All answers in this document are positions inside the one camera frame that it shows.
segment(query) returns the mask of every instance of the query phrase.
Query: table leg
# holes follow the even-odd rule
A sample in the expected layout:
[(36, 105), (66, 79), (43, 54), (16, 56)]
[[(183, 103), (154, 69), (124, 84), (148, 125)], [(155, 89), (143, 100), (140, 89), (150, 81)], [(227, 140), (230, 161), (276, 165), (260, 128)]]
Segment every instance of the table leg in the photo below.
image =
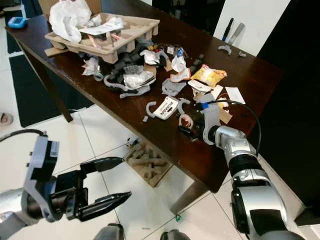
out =
[(54, 85), (54, 83), (50, 80), (45, 66), (34, 56), (32, 56), (24, 47), (16, 41), (19, 47), (22, 49), (26, 59), (28, 60), (29, 64), (31, 65), (32, 69), (34, 70), (35, 74), (38, 76), (40, 82), (48, 91), (50, 97), (58, 107), (59, 111), (63, 114), (65, 120), (69, 123), (73, 120), (72, 116), (70, 115), (65, 103), (59, 96), (59, 93)]
[(208, 191), (208, 188), (201, 182), (194, 181), (189, 188), (179, 197), (177, 201), (172, 205), (170, 211), (177, 215), (185, 207), (191, 204), (194, 200), (199, 198), (205, 192)]

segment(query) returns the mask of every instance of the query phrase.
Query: black cable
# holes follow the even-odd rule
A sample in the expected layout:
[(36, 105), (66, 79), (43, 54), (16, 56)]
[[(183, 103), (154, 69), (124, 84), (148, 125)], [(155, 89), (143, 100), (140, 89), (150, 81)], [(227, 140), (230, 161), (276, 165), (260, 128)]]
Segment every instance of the black cable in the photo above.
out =
[(233, 101), (233, 100), (215, 100), (215, 101), (209, 101), (207, 102), (207, 104), (215, 104), (215, 103), (232, 103), (232, 104), (238, 104), (241, 105), (243, 107), (245, 107), (246, 109), (248, 109), (252, 115), (254, 116), (256, 123), (258, 124), (258, 128), (259, 128), (259, 139), (258, 139), (258, 145), (256, 146), (256, 150), (255, 150), (255, 155), (258, 157), (259, 155), (259, 150), (260, 150), (260, 145), (261, 145), (261, 124), (259, 121), (259, 118), (257, 117), (257, 115), (255, 114), (255, 112), (247, 105), (238, 102), (238, 101)]
[(15, 136), (15, 135), (27, 134), (27, 133), (39, 134), (40, 136), (45, 135), (44, 132), (37, 130), (37, 129), (23, 129), (23, 130), (13, 131), (7, 135), (0, 137), (0, 143), (8, 138)]

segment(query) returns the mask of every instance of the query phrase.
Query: person's foot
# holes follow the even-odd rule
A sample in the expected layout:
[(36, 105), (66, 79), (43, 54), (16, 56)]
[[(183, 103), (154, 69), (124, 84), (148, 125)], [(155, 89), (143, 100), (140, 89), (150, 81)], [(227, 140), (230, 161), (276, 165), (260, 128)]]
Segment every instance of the person's foot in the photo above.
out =
[(14, 117), (6, 112), (0, 112), (0, 127), (7, 126), (11, 124), (14, 120)]

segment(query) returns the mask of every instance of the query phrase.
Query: blue object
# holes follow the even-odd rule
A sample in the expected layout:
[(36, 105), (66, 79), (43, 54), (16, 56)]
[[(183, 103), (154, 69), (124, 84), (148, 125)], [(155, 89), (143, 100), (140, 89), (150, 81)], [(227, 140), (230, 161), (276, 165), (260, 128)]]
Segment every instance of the blue object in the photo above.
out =
[(27, 21), (22, 16), (14, 16), (8, 21), (8, 25), (13, 29), (21, 29), (26, 25)]
[(209, 104), (208, 104), (207, 102), (202, 103), (202, 108), (203, 108), (203, 109), (209, 108)]
[(176, 55), (177, 55), (178, 57), (181, 57), (182, 54), (184, 54), (184, 49), (183, 49), (183, 48), (180, 48), (180, 49), (178, 50), (178, 52), (177, 52)]

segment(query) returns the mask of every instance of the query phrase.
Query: black floor mat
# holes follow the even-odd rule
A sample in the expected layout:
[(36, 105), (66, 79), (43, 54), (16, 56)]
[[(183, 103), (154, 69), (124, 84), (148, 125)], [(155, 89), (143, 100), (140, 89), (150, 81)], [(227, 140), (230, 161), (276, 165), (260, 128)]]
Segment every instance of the black floor mat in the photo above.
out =
[[(61, 115), (24, 55), (10, 57), (15, 97), (22, 127)], [(93, 103), (46, 69), (68, 109), (81, 109)]]
[[(22, 17), (22, 12), (19, 11), (5, 11), (4, 18), (5, 18), (5, 25), (8, 26), (8, 21), (12, 17)], [(12, 54), (14, 52), (20, 52), (21, 49), (16, 43), (16, 40), (9, 34), (6, 34), (6, 42), (8, 44), (8, 54)]]

